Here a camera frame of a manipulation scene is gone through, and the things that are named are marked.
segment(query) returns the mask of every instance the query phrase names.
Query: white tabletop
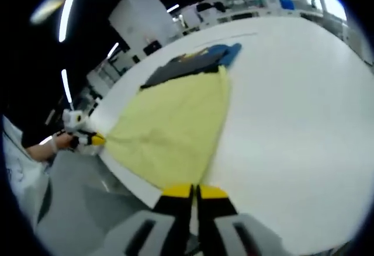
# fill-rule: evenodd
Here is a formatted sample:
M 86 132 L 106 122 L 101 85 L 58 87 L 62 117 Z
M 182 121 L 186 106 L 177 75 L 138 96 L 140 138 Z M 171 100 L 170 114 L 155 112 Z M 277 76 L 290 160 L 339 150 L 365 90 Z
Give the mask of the white tabletop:
M 230 68 L 230 107 L 205 183 L 224 189 L 295 254 L 350 240 L 374 189 L 374 77 L 342 41 L 302 18 L 237 20 L 158 50 L 114 85 L 91 116 L 103 134 L 138 88 L 178 54 L 241 43 Z M 154 206 L 160 190 L 119 165 L 109 169 Z

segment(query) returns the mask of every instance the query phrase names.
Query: person's hand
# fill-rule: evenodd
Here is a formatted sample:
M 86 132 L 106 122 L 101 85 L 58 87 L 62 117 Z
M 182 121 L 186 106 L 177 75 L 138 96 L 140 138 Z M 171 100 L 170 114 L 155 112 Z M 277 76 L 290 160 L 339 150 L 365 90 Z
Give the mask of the person's hand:
M 73 138 L 74 138 L 73 135 L 70 135 L 66 132 L 63 134 L 60 134 L 59 136 L 56 136 L 55 142 L 56 142 L 57 148 L 65 149 L 65 148 L 70 147 L 70 142 Z

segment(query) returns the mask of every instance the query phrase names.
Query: person's arm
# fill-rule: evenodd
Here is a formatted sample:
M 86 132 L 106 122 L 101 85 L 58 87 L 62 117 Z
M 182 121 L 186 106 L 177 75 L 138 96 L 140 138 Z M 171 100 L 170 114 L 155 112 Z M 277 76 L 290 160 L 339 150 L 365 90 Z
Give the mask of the person's arm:
M 65 149 L 70 146 L 70 141 L 73 139 L 72 135 L 63 133 L 59 136 L 54 137 L 43 145 L 34 145 L 26 148 L 32 159 L 36 161 L 45 161 L 52 157 L 58 150 Z

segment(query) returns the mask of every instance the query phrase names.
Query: yellow cloth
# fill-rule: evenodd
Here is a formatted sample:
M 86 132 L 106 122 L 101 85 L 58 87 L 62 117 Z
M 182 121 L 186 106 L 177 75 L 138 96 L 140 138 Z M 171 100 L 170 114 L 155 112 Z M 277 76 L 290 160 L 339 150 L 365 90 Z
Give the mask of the yellow cloth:
M 197 184 L 216 150 L 228 95 L 224 66 L 217 74 L 145 89 L 124 109 L 105 146 L 116 161 L 159 188 Z

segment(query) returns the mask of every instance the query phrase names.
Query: gray floor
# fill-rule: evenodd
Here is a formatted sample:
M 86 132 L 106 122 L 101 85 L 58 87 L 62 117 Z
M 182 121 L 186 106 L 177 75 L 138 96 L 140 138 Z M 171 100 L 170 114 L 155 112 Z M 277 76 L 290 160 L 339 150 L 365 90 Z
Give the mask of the gray floor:
M 36 234 L 53 255 L 86 255 L 106 233 L 146 209 L 95 156 L 59 152 L 50 170 L 51 202 Z

